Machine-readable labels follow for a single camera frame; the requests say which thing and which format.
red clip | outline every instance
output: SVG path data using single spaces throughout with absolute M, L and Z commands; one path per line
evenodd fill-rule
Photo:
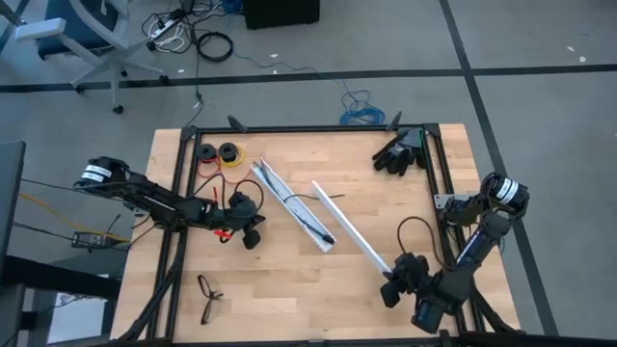
M 222 230 L 214 230 L 214 234 L 217 236 L 221 236 L 221 237 L 225 237 L 227 239 L 231 238 L 231 235 L 229 235 L 228 233 L 222 231 Z

chair wheel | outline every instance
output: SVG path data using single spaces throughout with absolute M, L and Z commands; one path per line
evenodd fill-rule
M 170 78 L 167 75 L 161 75 L 158 78 L 159 81 L 163 84 L 163 86 L 171 86 L 172 82 L 170 82 Z

black metal frame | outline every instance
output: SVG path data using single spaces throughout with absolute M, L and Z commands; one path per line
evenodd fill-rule
M 421 126 L 426 132 L 431 134 L 431 138 L 435 141 L 435 147 L 437 150 L 437 154 L 439 157 L 440 167 L 442 168 L 443 182 L 445 186 L 445 192 L 447 194 L 453 194 L 453 185 L 450 177 L 450 172 L 447 167 L 447 159 L 443 148 L 443 140 L 440 132 L 439 125 L 436 123 L 423 123 L 423 124 L 401 124 L 397 125 L 397 127 L 409 127 L 409 126 Z M 259 126 L 259 127 L 250 127 L 247 133 L 258 134 L 258 133 L 307 133 L 307 132 L 353 132 L 353 131 L 386 131 L 386 125 L 312 125 L 312 126 Z M 239 134 L 241 131 L 231 127 L 220 127 L 220 128 L 197 128 L 197 127 L 188 127 L 183 128 L 180 134 L 178 152 L 176 157 L 175 169 L 174 169 L 174 181 L 172 184 L 172 190 L 177 193 L 180 186 L 180 179 L 182 178 L 182 168 L 186 157 L 186 149 L 189 145 L 189 142 L 193 141 L 193 152 L 191 155 L 191 165 L 189 169 L 188 183 L 187 183 L 187 191 L 186 195 L 190 195 L 193 193 L 195 188 L 195 179 L 197 175 L 197 165 L 199 163 L 199 159 L 197 157 L 197 152 L 199 145 L 201 144 L 201 139 L 204 135 L 208 134 Z M 430 158 L 431 152 L 430 147 L 428 146 L 428 136 L 423 137 L 423 146 L 425 148 L 425 154 L 427 158 Z M 429 187 L 431 190 L 431 195 L 435 196 L 439 193 L 439 187 L 437 185 L 437 178 L 435 177 L 435 170 L 433 169 L 433 163 L 431 160 L 427 160 L 427 177 L 429 180 Z M 439 236 L 441 239 L 441 244 L 443 248 L 443 254 L 445 256 L 446 261 L 453 261 L 454 254 L 450 249 L 448 242 L 448 233 L 447 230 L 443 228 L 443 226 L 438 222 L 439 228 Z M 456 243 L 459 248 L 465 244 L 465 238 L 463 232 L 458 229 L 455 233 Z M 178 245 L 181 249 L 178 249 L 177 252 L 185 252 L 186 249 L 186 239 L 188 237 L 188 232 L 186 229 L 179 231 L 179 237 L 182 239 L 178 242 Z M 164 278 L 167 262 L 169 258 L 169 251 L 171 246 L 172 239 L 172 231 L 165 230 L 163 236 L 163 243 L 161 245 L 161 251 L 158 260 L 158 266 L 156 271 L 156 281 L 154 287 L 156 288 L 160 281 Z M 164 338 L 173 339 L 174 336 L 174 328 L 175 328 L 175 318 L 177 316 L 177 306 L 179 300 L 179 292 L 180 292 L 180 282 L 181 277 L 178 277 L 172 286 L 172 294 L 170 299 L 170 308 L 168 310 L 168 316 L 166 321 L 166 328 Z M 475 305 L 472 305 L 473 310 L 473 320 L 474 327 L 477 331 L 484 332 L 484 321 L 482 319 L 479 310 Z M 455 315 L 456 325 L 458 333 L 463 333 L 468 331 L 467 323 L 465 321 L 465 316 L 462 311 L 458 312 Z M 157 333 L 157 323 L 158 323 L 158 309 L 155 314 L 150 319 L 148 323 L 147 330 L 147 338 L 155 338 Z M 430 345 L 441 345 L 443 340 L 439 337 L 429 337 L 429 338 L 389 338 L 389 339 L 360 339 L 360 340 L 328 340 L 329 345 L 339 345 L 339 346 L 351 346 L 351 345 L 400 345 L 404 343 L 408 346 L 430 346 Z M 288 345 L 296 345 L 298 343 L 307 343 L 306 341 L 256 341 L 256 342 L 236 342 L 231 343 L 234 346 L 288 346 Z M 208 346 L 220 346 L 220 345 L 230 345 L 230 343 L 190 343 L 190 344 L 182 344 L 182 345 L 208 345 Z

white cable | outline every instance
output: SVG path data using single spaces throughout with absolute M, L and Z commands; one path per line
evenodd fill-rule
M 152 24 L 150 24 L 150 27 L 148 28 L 149 37 L 152 37 L 152 28 L 154 27 L 156 23 L 158 23 L 158 20 L 155 19 L 152 22 Z M 184 24 L 182 24 L 182 22 L 179 22 L 177 23 L 177 26 L 175 27 L 175 33 L 172 36 L 170 36 L 167 39 L 161 40 L 161 41 L 152 40 L 152 42 L 154 42 L 154 46 L 156 47 L 156 50 L 158 50 L 159 52 L 163 52 L 163 53 L 176 52 L 182 49 L 182 47 L 184 47 L 184 43 L 186 43 L 184 39 L 182 38 L 182 34 L 184 34 Z M 165 45 L 170 44 L 176 40 L 180 42 L 180 45 L 178 47 L 165 48 Z

yellow cable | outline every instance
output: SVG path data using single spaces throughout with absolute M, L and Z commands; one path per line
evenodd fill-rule
M 238 150 L 238 156 L 235 158 L 235 160 L 229 163 L 226 163 L 223 160 L 221 160 L 222 166 L 226 168 L 235 168 L 244 161 L 244 157 L 246 156 L 244 149 L 242 149 L 242 147 L 240 146 L 236 146 L 236 148 Z
M 37 199 L 35 197 L 29 196 L 29 195 L 24 194 L 24 193 L 19 193 L 19 196 L 24 198 L 24 199 L 26 199 L 26 200 L 30 200 L 31 202 L 33 202 L 33 203 L 39 205 L 40 207 L 46 209 L 47 212 L 49 212 L 49 213 L 53 214 L 54 216 L 56 216 L 56 218 L 58 218 L 60 221 L 62 221 L 63 223 L 65 223 L 65 224 L 67 224 L 67 225 L 69 225 L 69 226 L 71 226 L 71 227 L 73 227 L 73 228 L 75 228 L 75 229 L 77 229 L 79 231 L 91 232 L 93 234 L 101 235 L 101 236 L 106 236 L 106 237 L 109 237 L 110 239 L 121 241 L 121 242 L 130 242 L 131 241 L 131 240 L 125 239 L 123 237 L 112 235 L 110 233 L 103 232 L 103 231 L 94 230 L 94 229 L 91 229 L 89 227 L 84 227 L 84 226 L 81 226 L 81 225 L 79 225 L 77 223 L 74 223 L 69 218 L 61 215 L 58 211 L 56 211 L 55 209 L 51 208 L 48 204 L 46 204 L 45 202 L 43 202 L 43 201 L 41 201 L 41 200 L 39 200 L 39 199 Z

